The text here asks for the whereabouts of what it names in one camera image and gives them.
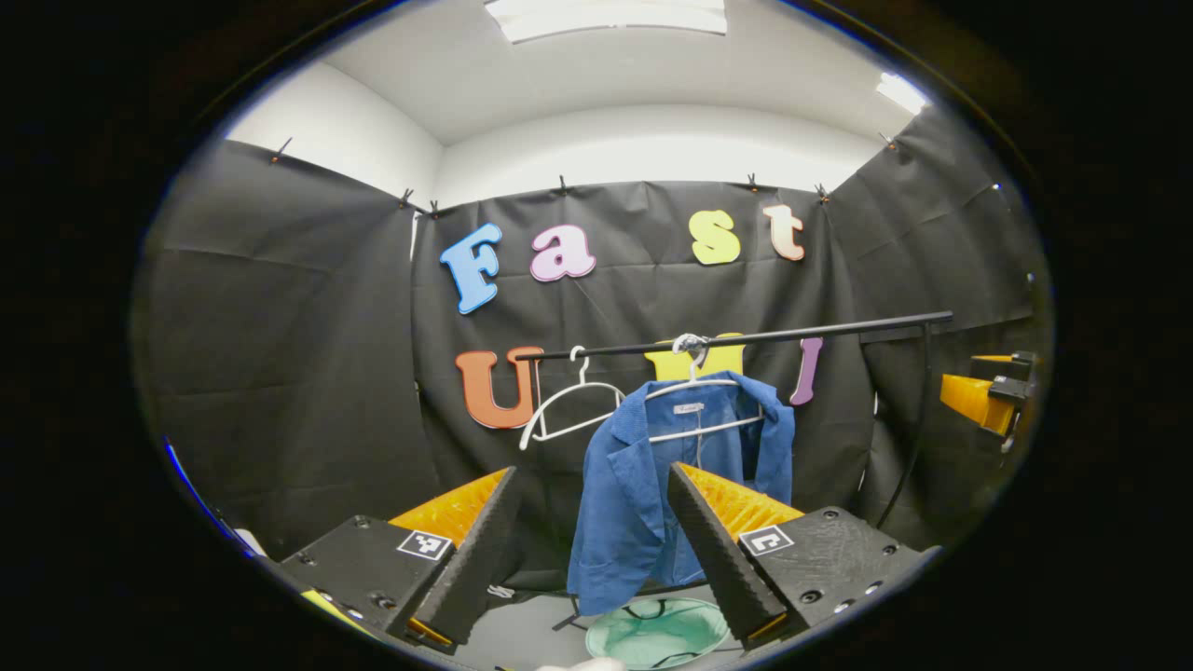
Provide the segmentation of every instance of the clothes rack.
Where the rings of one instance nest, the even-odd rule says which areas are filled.
[[[928,392],[932,389],[932,325],[942,324],[946,321],[952,321],[952,310],[935,312],[935,313],[923,313],[913,314],[907,316],[895,316],[889,319],[876,319],[871,321],[853,321],[847,324],[833,324],[828,326],[812,326],[808,328],[793,328],[790,331],[768,331],[765,333],[753,333],[749,336],[731,336],[727,338],[707,338],[700,343],[693,343],[690,346],[684,347],[685,350],[698,350],[706,351],[710,347],[719,347],[724,345],[748,345],[752,343],[781,343],[786,340],[798,340],[802,338],[823,338],[832,336],[852,336],[854,333],[871,333],[874,331],[891,331],[896,328],[915,328],[919,327],[920,334],[923,338],[923,381],[920,384],[920,410],[917,412],[915,429],[911,432],[911,455],[908,457],[907,466],[903,468],[902,475],[900,475],[898,484],[895,486],[895,492],[891,494],[890,501],[886,503],[886,509],[883,510],[882,516],[874,524],[876,529],[882,529],[886,517],[890,515],[891,510],[895,507],[895,501],[898,495],[903,492],[903,485],[907,482],[908,475],[911,473],[911,467],[915,466],[916,457],[920,456],[920,435],[923,429],[923,418],[928,407]],[[596,347],[592,350],[585,350],[586,357],[594,356],[616,356],[616,355],[642,355],[647,352],[663,352],[672,351],[672,343],[649,343],[643,345],[622,345],[613,347]],[[561,359],[569,358],[571,356],[570,351],[565,352],[540,352],[540,353],[526,353],[514,357],[517,361],[543,361],[543,359]]]

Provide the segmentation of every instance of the clothes hanger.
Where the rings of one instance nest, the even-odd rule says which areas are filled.
[[[571,347],[571,356],[570,356],[570,358],[571,358],[573,362],[576,361],[576,352],[582,351],[582,350],[583,350],[583,347],[580,346],[580,345],[576,345],[575,347]],[[613,415],[613,413],[610,412],[610,413],[605,413],[605,414],[602,414],[600,417],[594,417],[592,419],[581,421],[580,424],[576,424],[574,426],[569,426],[567,429],[561,429],[561,430],[558,430],[558,431],[556,431],[554,433],[548,433],[546,432],[546,418],[543,415],[543,411],[545,411],[546,406],[549,406],[552,402],[555,402],[555,400],[558,399],[560,396],[563,396],[565,394],[570,394],[571,392],[575,392],[576,389],[585,389],[585,388],[591,388],[591,387],[605,387],[607,389],[612,389],[613,390],[613,407],[614,408],[617,408],[618,406],[620,406],[622,401],[625,400],[625,394],[623,394],[620,389],[618,389],[617,387],[614,387],[612,384],[606,384],[604,382],[587,382],[587,381],[585,381],[585,371],[586,370],[588,370],[588,357],[585,357],[585,364],[580,367],[580,383],[579,384],[573,384],[571,387],[568,387],[567,389],[562,389],[562,390],[557,392],[554,396],[551,396],[550,399],[546,399],[545,401],[543,401],[538,406],[538,410],[536,410],[534,414],[531,415],[530,421],[526,423],[526,427],[523,429],[521,439],[518,441],[518,449],[519,450],[525,450],[526,449],[526,444],[530,442],[531,438],[534,438],[538,442],[550,441],[551,438],[558,438],[560,436],[563,436],[564,433],[570,433],[570,432],[575,431],[576,429],[583,429],[585,426],[588,426],[589,424],[595,424],[598,421],[608,419],[610,417]],[[533,430],[534,430],[534,421],[536,420],[538,421],[539,427],[542,429],[542,431],[538,435],[536,435],[533,432]]]
[[[681,349],[682,350],[690,350],[693,346],[699,346],[700,343],[707,343],[707,340],[709,340],[707,338],[701,338],[699,336],[692,336],[691,333],[685,333],[684,336],[680,336],[679,338],[676,338],[675,343],[672,344],[672,352],[678,355]],[[663,394],[670,394],[672,392],[678,392],[680,389],[688,389],[691,387],[705,387],[705,386],[712,386],[712,384],[733,384],[733,386],[736,386],[736,387],[741,387],[741,384],[738,384],[736,380],[697,380],[696,378],[696,368],[698,365],[700,365],[700,364],[704,363],[704,359],[707,357],[707,353],[709,353],[707,347],[703,347],[703,349],[700,349],[699,356],[692,357],[692,365],[690,365],[688,369],[687,369],[687,382],[680,382],[679,384],[672,384],[670,387],[665,387],[665,388],[662,388],[662,389],[660,389],[657,392],[651,392],[651,393],[647,394],[647,400],[662,396]],[[716,426],[705,426],[705,427],[700,427],[700,429],[693,429],[691,431],[680,431],[678,433],[668,433],[666,436],[653,436],[653,437],[649,438],[649,442],[651,442],[651,443],[659,443],[659,442],[662,442],[662,441],[673,441],[675,438],[687,438],[688,436],[701,436],[704,433],[711,433],[713,431],[721,431],[722,429],[731,429],[734,426],[743,426],[746,424],[753,424],[755,421],[762,421],[762,419],[765,419],[765,417],[762,415],[762,404],[759,404],[758,405],[758,417],[750,417],[749,419],[738,419],[737,421],[729,421],[729,423],[725,423],[725,424],[718,424]],[[699,447],[697,448],[697,461],[699,461]]]

